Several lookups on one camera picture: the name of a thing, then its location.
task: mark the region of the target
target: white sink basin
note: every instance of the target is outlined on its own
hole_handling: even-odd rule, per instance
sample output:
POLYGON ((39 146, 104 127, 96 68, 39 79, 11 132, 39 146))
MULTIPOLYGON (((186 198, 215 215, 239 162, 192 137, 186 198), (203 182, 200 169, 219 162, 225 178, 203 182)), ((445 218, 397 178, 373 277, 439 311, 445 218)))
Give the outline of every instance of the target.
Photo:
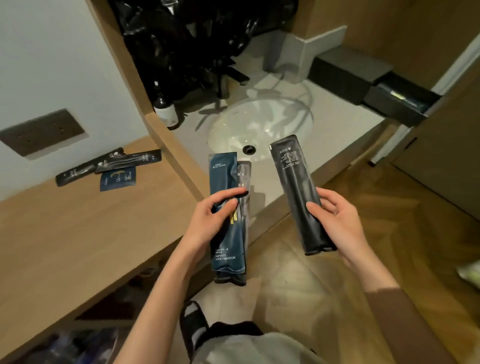
POLYGON ((239 160, 263 160, 271 158, 268 146, 272 142, 295 134, 301 144, 312 126, 312 113, 301 101, 286 97, 249 98, 218 115, 211 124, 208 145, 215 153, 237 152, 239 160))

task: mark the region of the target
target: black packet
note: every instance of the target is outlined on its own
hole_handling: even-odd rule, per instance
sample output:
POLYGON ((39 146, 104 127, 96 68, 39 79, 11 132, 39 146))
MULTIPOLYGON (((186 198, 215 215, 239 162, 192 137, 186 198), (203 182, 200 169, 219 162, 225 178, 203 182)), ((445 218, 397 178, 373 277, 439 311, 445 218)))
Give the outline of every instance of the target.
POLYGON ((95 174, 108 170, 118 170, 122 168, 141 166, 162 160, 162 151, 160 149, 149 150, 147 152, 116 155, 108 157, 97 163, 95 174))
POLYGON ((118 155, 124 155, 123 148, 117 148, 112 150, 110 153, 106 153, 102 156, 89 160, 71 170, 66 170, 55 176, 55 182, 58 187, 65 186, 70 182, 76 181, 82 177, 85 177, 93 172, 95 172, 96 166, 99 162, 103 161, 105 158, 113 158, 118 155))
POLYGON ((136 179, 137 173, 135 167, 103 172, 100 178, 100 192, 135 186, 136 179))
POLYGON ((297 224, 305 255, 336 250, 335 244, 320 221, 307 210, 308 201, 320 206, 322 204, 297 136, 290 135, 273 142, 270 145, 270 153, 297 224))
MULTIPOLYGON (((245 187, 247 193, 240 196, 241 224, 243 235, 243 255, 247 256, 248 251, 248 224, 250 220, 250 178, 252 175, 252 163, 248 160, 237 162, 238 187, 245 187)), ((233 283, 236 286, 245 286, 247 279, 244 274, 230 274, 226 272, 216 272, 215 283, 233 283)))
MULTIPOLYGON (((236 152, 210 154, 208 159, 210 194, 238 186, 236 152)), ((218 212, 228 200, 215 204, 212 213, 218 212)), ((240 204, 233 216, 224 221, 220 231, 211 240, 210 258, 214 271, 245 273, 240 204)))

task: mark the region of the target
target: sleeve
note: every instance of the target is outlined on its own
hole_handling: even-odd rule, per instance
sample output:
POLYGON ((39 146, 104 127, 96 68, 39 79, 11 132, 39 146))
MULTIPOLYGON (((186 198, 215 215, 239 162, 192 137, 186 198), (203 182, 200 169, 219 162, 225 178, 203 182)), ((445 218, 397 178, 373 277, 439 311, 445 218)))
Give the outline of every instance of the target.
POLYGON ((403 290, 385 289, 366 296, 397 364, 456 364, 403 290))

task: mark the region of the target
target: black box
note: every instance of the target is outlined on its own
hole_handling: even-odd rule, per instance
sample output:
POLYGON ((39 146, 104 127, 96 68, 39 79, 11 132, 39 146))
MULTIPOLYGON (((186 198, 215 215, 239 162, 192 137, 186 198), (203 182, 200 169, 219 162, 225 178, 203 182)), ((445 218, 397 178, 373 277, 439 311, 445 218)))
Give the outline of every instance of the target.
POLYGON ((427 118, 425 112, 440 95, 389 72, 370 87, 363 103, 384 116, 412 127, 427 118))
POLYGON ((335 95, 360 105, 370 87, 393 69, 391 64, 340 46, 313 59, 308 79, 335 95))

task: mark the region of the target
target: black slipper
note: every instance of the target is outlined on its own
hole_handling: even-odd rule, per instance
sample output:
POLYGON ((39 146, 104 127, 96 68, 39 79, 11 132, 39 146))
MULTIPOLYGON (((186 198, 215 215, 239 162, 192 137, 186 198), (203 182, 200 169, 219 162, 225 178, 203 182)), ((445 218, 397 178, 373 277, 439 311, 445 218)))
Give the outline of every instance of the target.
POLYGON ((195 301, 186 302, 180 312, 180 330, 190 359, 193 357, 198 339, 207 329, 207 319, 200 305, 195 301))

